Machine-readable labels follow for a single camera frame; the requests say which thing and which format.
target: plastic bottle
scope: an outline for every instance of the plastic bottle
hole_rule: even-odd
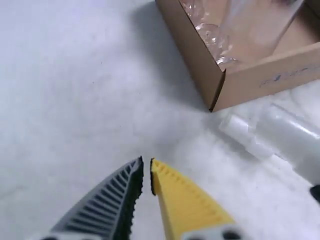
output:
[[[265,108],[255,126],[229,114],[219,129],[255,157],[277,155],[310,183],[320,184],[320,129],[283,107],[271,104]]]

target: transparent plastic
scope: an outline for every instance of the transparent plastic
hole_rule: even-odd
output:
[[[269,105],[262,110],[256,125],[231,113],[219,129],[255,157],[277,155],[290,162],[306,180],[320,184],[320,129],[283,107]]]
[[[228,0],[217,44],[218,64],[250,63],[270,56],[304,0]]]

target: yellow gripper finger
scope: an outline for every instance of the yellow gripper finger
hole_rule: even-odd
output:
[[[151,190],[158,196],[167,240],[183,233],[234,224],[234,220],[194,182],[167,164],[151,160]]]

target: open cardboard box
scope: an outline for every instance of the open cardboard box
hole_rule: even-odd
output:
[[[292,89],[320,79],[320,1],[308,0],[274,54],[227,68],[216,64],[179,0],[155,0],[210,111]],[[219,24],[226,0],[217,0],[210,23]]]

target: white table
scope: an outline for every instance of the white table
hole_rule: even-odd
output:
[[[0,3],[0,233],[45,232],[127,161],[145,160],[133,240],[164,239],[151,157],[215,198],[255,240],[320,239],[310,184],[217,130],[154,2]],[[320,81],[274,100],[320,125]],[[270,97],[246,103],[249,114]]]

